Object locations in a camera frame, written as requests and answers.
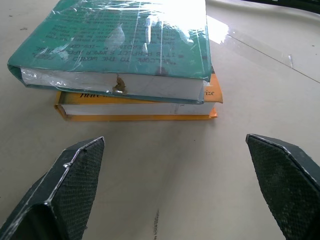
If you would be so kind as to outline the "orange hardcover book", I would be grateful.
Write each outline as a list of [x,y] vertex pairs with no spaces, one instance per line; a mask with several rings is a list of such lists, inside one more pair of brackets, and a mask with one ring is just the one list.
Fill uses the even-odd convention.
[[223,94],[213,72],[204,87],[203,104],[152,102],[61,91],[56,95],[54,108],[65,120],[74,122],[192,121],[216,118],[216,103],[223,103]]

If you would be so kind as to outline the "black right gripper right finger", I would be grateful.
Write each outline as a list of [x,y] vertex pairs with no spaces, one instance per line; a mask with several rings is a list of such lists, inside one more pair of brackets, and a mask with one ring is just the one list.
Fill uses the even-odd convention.
[[297,145],[245,139],[263,198],[286,240],[320,240],[320,166]]

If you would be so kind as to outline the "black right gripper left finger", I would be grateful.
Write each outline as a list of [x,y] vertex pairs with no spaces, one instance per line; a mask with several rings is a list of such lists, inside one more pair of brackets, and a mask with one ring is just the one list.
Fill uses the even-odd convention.
[[3,223],[0,240],[82,240],[104,148],[100,136],[64,149]]

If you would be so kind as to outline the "green hardcover book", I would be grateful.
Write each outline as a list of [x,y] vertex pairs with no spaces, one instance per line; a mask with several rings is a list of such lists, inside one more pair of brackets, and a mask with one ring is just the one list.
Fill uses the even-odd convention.
[[7,67],[29,88],[202,104],[206,0],[59,0]]

